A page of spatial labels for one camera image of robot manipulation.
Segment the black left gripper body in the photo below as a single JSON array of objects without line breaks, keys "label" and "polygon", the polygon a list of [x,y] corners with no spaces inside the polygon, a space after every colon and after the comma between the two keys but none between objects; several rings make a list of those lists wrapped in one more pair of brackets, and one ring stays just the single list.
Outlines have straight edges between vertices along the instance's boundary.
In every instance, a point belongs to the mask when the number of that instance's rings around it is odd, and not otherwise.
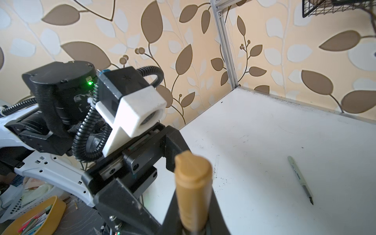
[{"label": "black left gripper body", "polygon": [[122,235],[157,234],[161,225],[139,198],[158,176],[155,163],[164,157],[173,172],[175,156],[188,149],[179,130],[157,123],[86,171],[82,181],[106,225]]}]

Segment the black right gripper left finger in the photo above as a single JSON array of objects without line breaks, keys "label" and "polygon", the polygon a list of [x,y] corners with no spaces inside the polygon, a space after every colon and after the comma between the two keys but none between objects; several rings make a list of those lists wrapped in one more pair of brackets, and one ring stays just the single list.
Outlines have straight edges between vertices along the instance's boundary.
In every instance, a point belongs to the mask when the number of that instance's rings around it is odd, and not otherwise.
[{"label": "black right gripper left finger", "polygon": [[159,228],[158,235],[182,235],[183,225],[180,219],[176,192],[174,192],[164,221]]}]

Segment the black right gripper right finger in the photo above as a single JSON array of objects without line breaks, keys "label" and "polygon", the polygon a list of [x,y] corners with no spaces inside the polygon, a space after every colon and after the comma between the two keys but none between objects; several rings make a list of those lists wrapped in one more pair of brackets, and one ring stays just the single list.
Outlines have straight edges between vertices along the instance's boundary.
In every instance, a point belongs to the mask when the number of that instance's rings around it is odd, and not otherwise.
[{"label": "black right gripper right finger", "polygon": [[218,204],[214,191],[211,193],[209,214],[207,221],[208,235],[230,235],[228,227],[224,221],[220,206]]}]

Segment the brown pen cap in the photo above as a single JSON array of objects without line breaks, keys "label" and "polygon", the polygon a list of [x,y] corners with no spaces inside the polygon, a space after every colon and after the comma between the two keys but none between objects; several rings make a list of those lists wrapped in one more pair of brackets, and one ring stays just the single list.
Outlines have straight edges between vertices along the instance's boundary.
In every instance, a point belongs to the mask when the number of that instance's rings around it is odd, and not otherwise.
[{"label": "brown pen cap", "polygon": [[174,174],[181,222],[190,232],[202,231],[212,197],[212,165],[187,150],[175,157]]}]

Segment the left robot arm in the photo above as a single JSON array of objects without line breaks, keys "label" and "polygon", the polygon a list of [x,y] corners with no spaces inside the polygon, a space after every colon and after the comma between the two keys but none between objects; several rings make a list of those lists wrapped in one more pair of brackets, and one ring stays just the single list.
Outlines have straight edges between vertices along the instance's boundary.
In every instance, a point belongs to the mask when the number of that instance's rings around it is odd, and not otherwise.
[{"label": "left robot arm", "polygon": [[96,209],[122,235],[166,234],[139,201],[155,163],[188,150],[164,126],[157,66],[98,71],[86,61],[52,62],[24,73],[34,97],[1,108],[1,172],[43,180]]}]

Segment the yellow tray with pens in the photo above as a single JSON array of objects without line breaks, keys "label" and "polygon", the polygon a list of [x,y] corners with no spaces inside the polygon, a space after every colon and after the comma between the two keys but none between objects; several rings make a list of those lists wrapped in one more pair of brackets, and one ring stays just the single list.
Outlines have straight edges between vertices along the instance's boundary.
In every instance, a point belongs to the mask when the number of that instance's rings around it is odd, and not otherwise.
[{"label": "yellow tray with pens", "polygon": [[56,231],[66,203],[53,196],[12,222],[4,235],[52,235]]}]

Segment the green pen uncapped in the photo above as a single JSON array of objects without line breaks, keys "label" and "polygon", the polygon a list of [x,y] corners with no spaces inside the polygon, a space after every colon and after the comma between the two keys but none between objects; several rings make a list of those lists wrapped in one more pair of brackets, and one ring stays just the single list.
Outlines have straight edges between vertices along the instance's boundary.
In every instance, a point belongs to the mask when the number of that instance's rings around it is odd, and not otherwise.
[{"label": "green pen uncapped", "polygon": [[295,160],[291,156],[288,156],[287,159],[288,159],[288,162],[289,162],[290,166],[292,167],[293,171],[295,172],[295,175],[298,179],[300,186],[303,188],[303,190],[304,190],[305,194],[307,195],[310,203],[312,205],[314,205],[313,195],[310,191],[310,188],[309,188],[304,176],[302,175],[300,169],[298,168],[298,165],[296,164]]}]

